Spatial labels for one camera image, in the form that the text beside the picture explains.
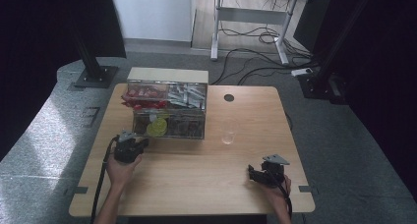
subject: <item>hand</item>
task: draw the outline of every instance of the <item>hand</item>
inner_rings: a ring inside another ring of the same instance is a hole
[[[288,193],[291,193],[291,179],[284,175],[285,180],[282,182],[282,187]],[[273,206],[275,210],[285,209],[286,210],[286,201],[285,196],[279,188],[270,188],[265,185],[261,185],[261,189],[264,191],[269,203]]]
[[[110,178],[111,186],[124,189],[132,179],[135,167],[142,161],[142,155],[138,155],[133,163],[122,163],[114,159],[111,153],[107,160],[107,174]]]

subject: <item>wooden table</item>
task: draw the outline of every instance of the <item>wooden table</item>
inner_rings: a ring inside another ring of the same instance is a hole
[[[266,11],[266,10],[248,10],[241,8],[227,8],[221,6],[221,0],[215,0],[214,11],[214,33],[211,38],[211,55],[212,61],[217,60],[218,50],[218,22],[219,21],[231,21],[231,22],[243,22],[243,23],[256,23],[256,24],[271,24],[281,25],[282,32],[279,37],[275,37],[275,45],[278,50],[279,57],[283,65],[288,65],[288,58],[286,57],[285,50],[282,42],[285,38],[285,34],[288,30],[289,22],[291,21],[292,14],[294,12],[295,4],[297,0],[291,0],[289,9],[285,12]]]
[[[75,194],[73,216],[90,216],[101,161],[110,140],[122,129],[131,129],[133,113],[121,104],[125,84],[115,87],[79,182],[88,188]],[[225,94],[234,101],[224,100]],[[234,143],[221,141],[221,123],[239,122]],[[272,213],[258,185],[249,180],[247,167],[261,169],[262,157],[278,153],[287,161],[292,180],[294,212],[311,212],[315,204],[291,136],[277,90],[269,86],[210,85],[204,140],[152,140],[121,198],[119,215],[213,215]],[[98,209],[110,183],[106,175]]]

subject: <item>finger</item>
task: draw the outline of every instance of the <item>finger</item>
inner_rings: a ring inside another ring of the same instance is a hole
[[[135,165],[135,166],[137,166],[140,162],[142,161],[142,155],[141,154],[139,154],[136,158],[135,158],[135,161],[133,162],[133,164]]]

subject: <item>black clamp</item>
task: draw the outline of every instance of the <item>black clamp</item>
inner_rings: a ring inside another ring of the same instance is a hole
[[[144,148],[148,145],[149,139],[136,142],[135,134],[122,131],[116,141],[114,159],[123,163],[133,163],[139,154],[144,153]]]

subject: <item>metal stand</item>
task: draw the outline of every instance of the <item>metal stand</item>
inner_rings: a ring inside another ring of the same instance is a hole
[[[86,68],[81,73],[78,80],[74,83],[75,87],[95,87],[95,88],[108,88],[113,81],[114,76],[117,73],[117,67],[113,66],[99,66],[94,56],[89,53],[83,37],[77,27],[77,24],[73,20],[73,16],[68,9],[68,29],[73,37],[74,43],[83,60]]]

